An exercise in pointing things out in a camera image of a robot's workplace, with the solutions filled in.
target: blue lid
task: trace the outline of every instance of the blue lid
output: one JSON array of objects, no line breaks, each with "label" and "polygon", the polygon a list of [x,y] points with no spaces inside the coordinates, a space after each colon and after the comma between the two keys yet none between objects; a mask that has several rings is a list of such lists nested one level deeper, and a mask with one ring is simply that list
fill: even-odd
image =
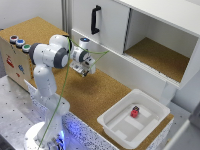
[{"label": "blue lid", "polygon": [[24,43],[24,40],[18,40],[17,42],[18,43]]}]

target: small white robot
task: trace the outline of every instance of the small white robot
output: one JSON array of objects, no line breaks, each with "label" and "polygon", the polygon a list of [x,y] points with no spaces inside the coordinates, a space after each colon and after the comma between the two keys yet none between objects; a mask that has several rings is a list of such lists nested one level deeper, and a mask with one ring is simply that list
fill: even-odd
[{"label": "small white robot", "polygon": [[[34,69],[34,80],[37,86],[34,98],[48,110],[45,116],[45,123],[36,124],[25,136],[25,150],[38,149],[43,135],[49,125],[50,119],[56,109],[60,96],[56,94],[57,86],[52,67],[63,68],[68,63],[68,58],[73,59],[70,67],[86,76],[87,73],[95,73],[95,60],[88,51],[89,39],[81,38],[79,46],[73,45],[68,36],[54,35],[50,38],[49,45],[35,43],[31,46],[29,55],[32,63],[36,65]],[[62,116],[68,113],[70,104],[61,98],[58,110],[44,136],[39,150],[65,150],[66,143],[62,126]]]}]

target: brown cork mat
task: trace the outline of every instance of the brown cork mat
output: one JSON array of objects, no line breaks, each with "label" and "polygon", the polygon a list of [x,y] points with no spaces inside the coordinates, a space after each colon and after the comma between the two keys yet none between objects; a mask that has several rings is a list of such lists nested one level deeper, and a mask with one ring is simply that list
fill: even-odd
[{"label": "brown cork mat", "polygon": [[181,82],[190,60],[188,57],[149,38],[144,38],[142,41],[125,51],[125,53],[178,82]]},{"label": "brown cork mat", "polygon": [[[66,33],[37,17],[0,32],[0,36],[7,41],[14,34],[24,39],[27,44],[35,42],[47,44],[52,35]],[[60,95],[66,67],[62,70],[53,68],[53,73],[58,87],[57,93]],[[35,86],[33,79],[29,82]],[[114,143],[120,150],[123,150],[104,133],[102,126],[97,122],[97,118],[130,91],[131,89],[98,69],[94,75],[88,74],[87,77],[82,78],[70,68],[63,97],[69,101],[72,113]],[[147,148],[172,119],[173,115],[167,116],[136,150]]]}]

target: black handle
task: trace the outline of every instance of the black handle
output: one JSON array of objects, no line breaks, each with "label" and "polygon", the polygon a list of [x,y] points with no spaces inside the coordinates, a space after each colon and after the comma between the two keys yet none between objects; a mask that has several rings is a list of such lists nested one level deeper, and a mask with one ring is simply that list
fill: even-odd
[{"label": "black handle", "polygon": [[92,31],[92,34],[96,34],[98,33],[100,30],[96,28],[96,12],[101,10],[101,7],[96,5],[96,8],[94,8],[92,10],[92,24],[91,24],[91,31]]}]

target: white tray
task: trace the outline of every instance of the white tray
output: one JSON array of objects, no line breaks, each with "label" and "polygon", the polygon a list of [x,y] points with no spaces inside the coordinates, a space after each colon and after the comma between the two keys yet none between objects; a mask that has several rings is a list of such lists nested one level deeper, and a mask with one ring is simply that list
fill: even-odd
[{"label": "white tray", "polygon": [[[136,118],[130,113],[140,108]],[[105,133],[126,149],[137,148],[170,113],[170,109],[135,89],[98,117]]]}]

